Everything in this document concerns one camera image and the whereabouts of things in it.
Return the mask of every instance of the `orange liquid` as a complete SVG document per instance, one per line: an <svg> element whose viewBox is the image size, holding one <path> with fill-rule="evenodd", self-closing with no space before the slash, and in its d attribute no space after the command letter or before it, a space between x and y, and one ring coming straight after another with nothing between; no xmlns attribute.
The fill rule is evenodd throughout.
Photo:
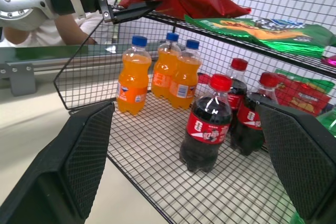
<svg viewBox="0 0 336 224"><path fill-rule="evenodd" d="M159 84L153 77L152 92L156 97L163 96L164 98L168 98L170 80L176 70L177 56L179 53L172 50L159 50L158 53L159 59L154 65L154 73L159 73L164 80Z"/></svg>
<svg viewBox="0 0 336 224"><path fill-rule="evenodd" d="M202 63L193 58L184 57L177 60L177 70L173 76L172 81L186 86L196 86L198 82L197 70ZM188 109L189 105L193 102L191 98L179 98L172 93L169 93L168 97L173 108L181 107Z"/></svg>
<svg viewBox="0 0 336 224"><path fill-rule="evenodd" d="M152 60L142 55L123 55L123 69L119 75L119 82L122 86L128 88L147 88L148 86L148 68ZM119 110L121 112L129 111L136 115L145 105L143 102L127 102L117 98Z"/></svg>

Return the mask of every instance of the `table surface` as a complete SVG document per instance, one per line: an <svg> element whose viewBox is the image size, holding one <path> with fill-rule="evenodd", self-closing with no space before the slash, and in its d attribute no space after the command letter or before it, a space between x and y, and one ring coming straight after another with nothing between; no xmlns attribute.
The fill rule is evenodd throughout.
<svg viewBox="0 0 336 224"><path fill-rule="evenodd" d="M50 76L37 76L37 93L23 97L13 97L8 85L1 85L0 204L37 153L56 137L69 117L51 80ZM86 224L92 223L167 222L107 159L86 221Z"/></svg>

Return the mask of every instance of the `orange soda bottle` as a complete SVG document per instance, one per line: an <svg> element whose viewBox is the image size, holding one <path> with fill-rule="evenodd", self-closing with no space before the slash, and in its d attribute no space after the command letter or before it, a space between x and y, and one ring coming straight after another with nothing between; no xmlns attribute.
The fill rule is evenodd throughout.
<svg viewBox="0 0 336 224"><path fill-rule="evenodd" d="M151 56L145 50L147 38L133 36L132 48L122 55L123 69L119 75L117 103L121 112L136 115L145 105L148 87L148 69Z"/></svg>
<svg viewBox="0 0 336 224"><path fill-rule="evenodd" d="M188 109L198 82L197 70L202 64L197 50L199 42L189 39L186 49L177 57L176 72L169 88L169 101L174 108Z"/></svg>
<svg viewBox="0 0 336 224"><path fill-rule="evenodd" d="M168 98L169 87L176 70L177 57L181 50L177 45L179 35L167 33L166 43L158 48L159 59L154 65L152 92L156 97Z"/></svg>

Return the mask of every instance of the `wire basket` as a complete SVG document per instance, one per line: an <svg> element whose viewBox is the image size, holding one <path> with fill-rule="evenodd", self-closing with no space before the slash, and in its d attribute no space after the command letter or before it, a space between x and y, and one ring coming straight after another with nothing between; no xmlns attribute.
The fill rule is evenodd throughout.
<svg viewBox="0 0 336 224"><path fill-rule="evenodd" d="M336 0L233 1L251 7L254 17L304 21L336 33ZM130 47L133 35L148 38L147 51L153 61L149 70L151 83L157 47L170 31L180 35L181 45L190 38L200 41L201 73L225 73L233 58L247 60L245 78L249 89L263 72L277 69L318 81L336 80L336 68L319 59L242 43L154 12L118 26L103 22L97 26L90 36L99 44L84 43L55 79L65 107L76 110L115 99L122 52ZM334 54L336 50L329 47L324 56ZM149 85L145 108L137 116L122 114L116 106L108 156L169 223L289 223L295 208L267 152L243 157L223 144L209 174L187 172L178 160L178 152L189 111L172 109L167 101L155 98L150 88ZM198 85L196 96L206 89L207 86ZM334 87L327 96L329 104L334 104ZM298 107L308 109L307 104Z"/></svg>

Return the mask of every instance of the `red chip bag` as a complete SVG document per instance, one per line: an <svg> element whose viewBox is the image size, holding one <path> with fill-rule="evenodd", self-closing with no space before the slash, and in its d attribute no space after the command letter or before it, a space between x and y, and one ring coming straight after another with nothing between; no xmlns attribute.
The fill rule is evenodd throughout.
<svg viewBox="0 0 336 224"><path fill-rule="evenodd" d="M119 5L129 5L154 0L122 0ZM243 8L231 0L155 0L162 1L157 12L171 17L184 19L184 15L192 18L235 18L249 14L250 8Z"/></svg>

